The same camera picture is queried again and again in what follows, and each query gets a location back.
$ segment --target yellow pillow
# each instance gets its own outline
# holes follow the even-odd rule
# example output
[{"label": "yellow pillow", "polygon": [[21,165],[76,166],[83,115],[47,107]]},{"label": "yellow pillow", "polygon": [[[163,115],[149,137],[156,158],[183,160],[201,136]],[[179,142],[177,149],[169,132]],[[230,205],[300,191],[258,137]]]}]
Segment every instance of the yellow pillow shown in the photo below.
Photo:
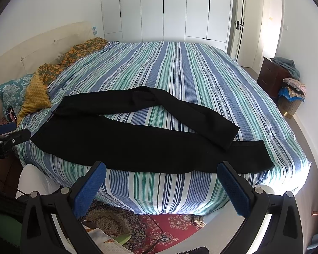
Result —
[{"label": "yellow pillow", "polygon": [[17,125],[21,120],[31,113],[35,113],[44,108],[52,107],[48,97],[47,86],[40,79],[39,72],[36,71],[31,78],[30,84],[26,88],[25,101],[18,114]]}]

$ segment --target white wardrobe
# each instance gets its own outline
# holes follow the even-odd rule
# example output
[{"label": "white wardrobe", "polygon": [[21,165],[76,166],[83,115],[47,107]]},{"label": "white wardrobe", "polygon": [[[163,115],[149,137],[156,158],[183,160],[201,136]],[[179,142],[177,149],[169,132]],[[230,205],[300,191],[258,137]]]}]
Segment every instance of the white wardrobe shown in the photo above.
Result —
[{"label": "white wardrobe", "polygon": [[101,0],[105,39],[180,41],[227,49],[232,0]]}]

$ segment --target pillow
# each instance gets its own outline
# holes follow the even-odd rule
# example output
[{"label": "pillow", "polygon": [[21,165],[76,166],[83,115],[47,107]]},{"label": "pillow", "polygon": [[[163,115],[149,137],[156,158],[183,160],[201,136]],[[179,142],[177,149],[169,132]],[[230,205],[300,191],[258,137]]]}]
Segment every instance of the pillow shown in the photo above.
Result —
[{"label": "pillow", "polygon": [[40,79],[38,70],[32,76],[31,82],[26,89],[25,97],[25,101],[17,117],[17,125],[20,124],[21,120],[27,114],[52,107],[51,101],[48,97],[47,86]]},{"label": "pillow", "polygon": [[6,118],[5,112],[11,106],[15,114],[19,114],[22,104],[25,101],[26,88],[29,85],[32,76],[32,74],[28,74],[20,79],[11,80],[0,85],[0,99]]}]

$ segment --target teal damask pillow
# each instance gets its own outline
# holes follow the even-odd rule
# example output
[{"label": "teal damask pillow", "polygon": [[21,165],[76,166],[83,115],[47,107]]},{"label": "teal damask pillow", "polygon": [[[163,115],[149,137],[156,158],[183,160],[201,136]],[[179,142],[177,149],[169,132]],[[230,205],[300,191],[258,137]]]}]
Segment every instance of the teal damask pillow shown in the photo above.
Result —
[{"label": "teal damask pillow", "polygon": [[28,74],[20,79],[11,80],[0,85],[0,99],[2,101],[2,107],[4,115],[6,116],[6,110],[12,106],[16,116],[21,110],[21,106],[25,100],[26,88],[31,81],[33,74]]}]

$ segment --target wooden nightstand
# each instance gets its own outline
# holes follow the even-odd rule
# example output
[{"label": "wooden nightstand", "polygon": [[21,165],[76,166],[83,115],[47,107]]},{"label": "wooden nightstand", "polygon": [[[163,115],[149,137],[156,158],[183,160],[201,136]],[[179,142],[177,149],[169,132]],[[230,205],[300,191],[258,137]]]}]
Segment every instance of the wooden nightstand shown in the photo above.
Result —
[{"label": "wooden nightstand", "polygon": [[20,160],[13,153],[0,159],[0,189],[10,197],[15,198],[22,169]]},{"label": "wooden nightstand", "polygon": [[287,69],[264,57],[257,83],[276,102],[283,79],[287,77],[291,77]]}]

